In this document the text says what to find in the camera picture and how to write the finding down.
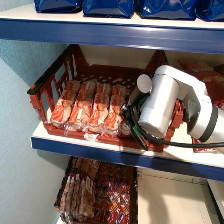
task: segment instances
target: blue package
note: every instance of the blue package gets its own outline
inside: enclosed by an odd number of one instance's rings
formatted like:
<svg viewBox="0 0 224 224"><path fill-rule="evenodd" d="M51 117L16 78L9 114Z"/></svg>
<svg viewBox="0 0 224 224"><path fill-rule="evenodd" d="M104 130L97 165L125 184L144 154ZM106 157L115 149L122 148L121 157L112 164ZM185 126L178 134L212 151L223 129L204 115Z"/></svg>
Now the blue package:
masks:
<svg viewBox="0 0 224 224"><path fill-rule="evenodd" d="M198 0L139 0L142 18L195 20Z"/></svg>
<svg viewBox="0 0 224 224"><path fill-rule="evenodd" d="M137 0L83 0L83 14L95 17L131 18Z"/></svg>
<svg viewBox="0 0 224 224"><path fill-rule="evenodd" d="M199 0L196 14L204 21L224 21L224 0Z"/></svg>
<svg viewBox="0 0 224 224"><path fill-rule="evenodd" d="M81 9L82 0L34 0L37 12L63 13Z"/></svg>

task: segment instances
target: red plastic crate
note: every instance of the red plastic crate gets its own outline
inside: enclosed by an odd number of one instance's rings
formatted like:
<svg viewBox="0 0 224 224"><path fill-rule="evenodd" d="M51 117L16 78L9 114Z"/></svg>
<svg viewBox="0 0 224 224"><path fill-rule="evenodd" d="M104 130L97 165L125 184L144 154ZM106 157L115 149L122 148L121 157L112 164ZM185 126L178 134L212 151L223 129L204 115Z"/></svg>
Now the red plastic crate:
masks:
<svg viewBox="0 0 224 224"><path fill-rule="evenodd" d="M37 80L37 82L28 90L30 95L30 102L34 109L37 109L44 127L51 135L64 136L64 130L58 129L53 125L47 123L47 117L44 110L42 95L45 93L47 103L51 112L54 110L55 104L53 99L52 83L56 89L57 97L59 98L64 84L71 79L79 81L86 81L90 79L97 79L97 81L105 83L110 82L112 85L124 85L130 89L135 83L139 75L147 74L150 77L155 70L163 64L168 64L164 51L157 50L149 61L145 69L108 66L108 65L89 65L86 61L83 52L79 45L70 45L60 57L51 65L51 67ZM56 77L59 70L64 67L65 72L57 80ZM165 140L170 140L176 128L182 123L183 106L176 101L173 112L173 121L168 128ZM68 137L84 140L83 132L70 132ZM98 136L97 139L106 144L119 145L123 147L131 147L140 149L138 144L132 137L128 138L111 138L105 136ZM147 142L148 150L155 152L162 152L166 145Z"/></svg>

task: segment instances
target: blue shelf edge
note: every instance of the blue shelf edge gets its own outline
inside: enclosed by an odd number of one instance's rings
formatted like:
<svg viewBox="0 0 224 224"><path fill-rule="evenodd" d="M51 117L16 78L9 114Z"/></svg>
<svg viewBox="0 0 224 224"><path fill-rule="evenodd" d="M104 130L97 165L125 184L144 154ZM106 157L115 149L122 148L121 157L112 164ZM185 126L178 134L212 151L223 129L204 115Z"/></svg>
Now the blue shelf edge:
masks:
<svg viewBox="0 0 224 224"><path fill-rule="evenodd" d="M0 39L224 54L224 29L1 18Z"/></svg>
<svg viewBox="0 0 224 224"><path fill-rule="evenodd" d="M31 137L32 148L103 162L224 181L224 168Z"/></svg>

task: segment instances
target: brown basket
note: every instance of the brown basket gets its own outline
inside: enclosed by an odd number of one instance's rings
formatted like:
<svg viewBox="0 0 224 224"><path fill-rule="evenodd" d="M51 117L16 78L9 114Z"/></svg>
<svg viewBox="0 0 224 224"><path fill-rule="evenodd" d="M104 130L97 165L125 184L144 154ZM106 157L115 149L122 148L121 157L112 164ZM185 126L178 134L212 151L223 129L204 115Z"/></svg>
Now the brown basket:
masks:
<svg viewBox="0 0 224 224"><path fill-rule="evenodd" d="M145 69L128 68L108 65L89 65L82 53L79 45L70 45L61 56L52 64L52 66L37 80L37 82L28 90L31 104L34 109L37 109L44 127L47 132L52 135L64 136L64 130L58 129L53 125L47 123L46 112L44 110L42 95L45 93L47 103L50 110L53 112L55 103L53 99L52 83L56 89L57 97L59 98L65 83L70 79L86 81L90 79L97 79L97 81L105 83L109 82L112 85L124 85L130 89L135 83L139 75L147 74L150 77L155 70L163 64L168 64L164 51L156 51ZM60 69L65 69L57 81L56 77L60 74ZM182 123L183 107L177 101L173 113L173 122L171 123L165 140L170 140L174 134L175 128L178 128ZM83 132L71 132L68 137L84 140ZM105 136L98 136L98 140L102 143L118 145L123 147L131 147L140 149L138 144L132 137L128 138L111 138ZM165 145L147 142L148 150L162 152Z"/></svg>
<svg viewBox="0 0 224 224"><path fill-rule="evenodd" d="M54 207L60 212L60 203L65 190L65 185L68 176L73 176L73 173L79 172L81 167L72 170L72 164L77 157L71 157L68 167L65 171L58 195L55 200ZM95 182L95 212L91 220L86 220L83 224L103 224L117 223L130 224L137 214L133 214L136 204L134 197L134 183L136 183L137 171L136 168L129 166L111 164L101 162L97 172Z"/></svg>

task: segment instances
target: black cable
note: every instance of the black cable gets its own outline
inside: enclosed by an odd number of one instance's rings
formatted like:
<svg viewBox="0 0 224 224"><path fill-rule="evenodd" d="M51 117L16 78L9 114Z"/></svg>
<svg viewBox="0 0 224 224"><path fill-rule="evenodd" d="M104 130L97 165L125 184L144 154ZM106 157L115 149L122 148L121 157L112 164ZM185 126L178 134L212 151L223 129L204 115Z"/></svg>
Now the black cable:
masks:
<svg viewBox="0 0 224 224"><path fill-rule="evenodd" d="M148 151L148 148L146 148L146 147L145 147L145 146L138 140L138 138L136 137L135 132L134 132L134 130L133 130L133 125L131 124L131 121L130 121L130 117L131 117L131 116L130 116L130 111L127 111L126 124L128 125L128 127L129 127L129 129L130 129L130 131L131 131L131 134L132 134L134 140L137 142L137 144L138 144L141 148L143 148L144 150Z"/></svg>
<svg viewBox="0 0 224 224"><path fill-rule="evenodd" d="M218 142L218 143L209 143L209 144L188 144L188 143L180 143L180 142L169 142L162 139L158 139L155 137L152 137L151 135L148 135L137 123L135 116L134 116L134 109L132 104L128 106L128 110L131 112L132 119L138 128L139 132L146 137L147 139L150 139L151 141L164 144L164 145L171 145L176 147L182 147L182 148L217 148L217 147L224 147L224 142Z"/></svg>

